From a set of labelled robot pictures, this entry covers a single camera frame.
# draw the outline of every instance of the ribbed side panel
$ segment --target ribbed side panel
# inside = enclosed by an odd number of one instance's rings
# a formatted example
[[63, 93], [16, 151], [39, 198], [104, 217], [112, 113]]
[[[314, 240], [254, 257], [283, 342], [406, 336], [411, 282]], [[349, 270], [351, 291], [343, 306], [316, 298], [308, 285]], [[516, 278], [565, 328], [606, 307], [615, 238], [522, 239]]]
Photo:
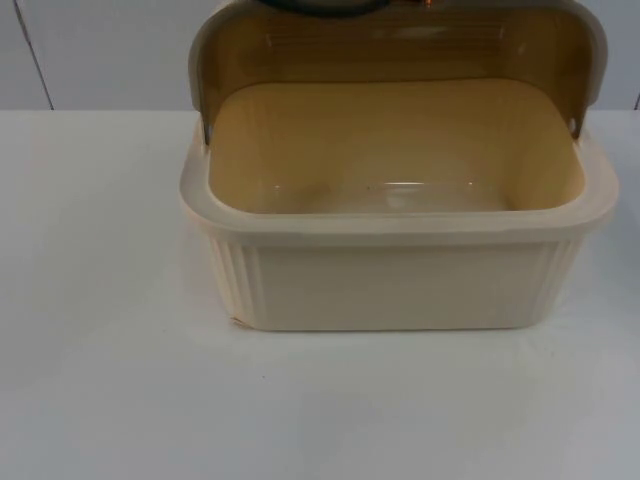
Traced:
[[544, 244], [531, 277], [527, 324], [542, 320], [553, 307], [582, 240]]
[[[352, 256], [322, 249], [261, 253], [214, 237], [210, 241], [227, 311], [239, 323], [265, 330], [532, 325], [554, 305], [582, 243], [425, 247]], [[378, 271], [376, 262], [394, 280], [371, 275]], [[351, 284], [359, 288], [345, 290]], [[404, 313], [398, 317], [397, 311]]]
[[210, 237], [218, 289], [229, 315], [255, 326], [264, 319], [265, 304], [258, 252]]

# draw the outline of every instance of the white table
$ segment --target white table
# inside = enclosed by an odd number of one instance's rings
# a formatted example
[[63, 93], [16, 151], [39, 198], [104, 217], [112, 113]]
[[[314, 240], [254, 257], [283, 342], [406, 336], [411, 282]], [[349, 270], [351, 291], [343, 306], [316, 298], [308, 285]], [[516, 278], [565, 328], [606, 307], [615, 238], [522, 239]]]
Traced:
[[622, 183], [527, 330], [231, 324], [178, 177], [193, 113], [0, 114], [0, 478], [640, 478], [640, 115]]

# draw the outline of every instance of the tinted transparent lid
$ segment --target tinted transparent lid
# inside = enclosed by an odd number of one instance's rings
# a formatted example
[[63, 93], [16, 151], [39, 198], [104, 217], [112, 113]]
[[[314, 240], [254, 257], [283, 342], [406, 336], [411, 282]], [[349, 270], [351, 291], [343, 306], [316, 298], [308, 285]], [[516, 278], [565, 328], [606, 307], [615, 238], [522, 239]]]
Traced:
[[606, 57], [600, 23], [573, 0], [392, 0], [343, 18], [241, 1], [200, 29], [189, 74], [207, 143], [225, 98], [250, 85], [464, 78], [536, 86], [577, 138]]

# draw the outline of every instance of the white wall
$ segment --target white wall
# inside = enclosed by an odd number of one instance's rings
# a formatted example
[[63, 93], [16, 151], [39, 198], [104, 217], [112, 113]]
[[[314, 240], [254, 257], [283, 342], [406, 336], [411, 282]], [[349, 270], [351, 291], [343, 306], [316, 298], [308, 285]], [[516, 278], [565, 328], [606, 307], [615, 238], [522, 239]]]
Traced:
[[10, 0], [0, 0], [0, 108], [49, 108]]
[[[223, 0], [19, 1], [55, 108], [189, 109], [187, 52], [199, 26]], [[631, 109], [640, 92], [640, 0], [583, 3], [600, 17], [609, 37], [609, 68], [596, 107]], [[16, 72], [14, 78], [27, 76]], [[14, 90], [29, 85], [13, 83]], [[23, 98], [18, 103], [25, 108], [32, 105], [28, 95], [7, 95]], [[0, 108], [6, 104], [0, 102]]]

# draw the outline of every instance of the cream plastic bread box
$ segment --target cream plastic bread box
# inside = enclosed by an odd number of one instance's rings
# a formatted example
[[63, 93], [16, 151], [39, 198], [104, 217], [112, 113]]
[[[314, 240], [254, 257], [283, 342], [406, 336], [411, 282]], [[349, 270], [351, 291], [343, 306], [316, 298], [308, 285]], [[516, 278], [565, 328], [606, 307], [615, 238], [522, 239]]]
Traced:
[[532, 325], [618, 184], [583, 128], [606, 62], [571, 0], [253, 2], [190, 56], [180, 190], [229, 315], [263, 330]]

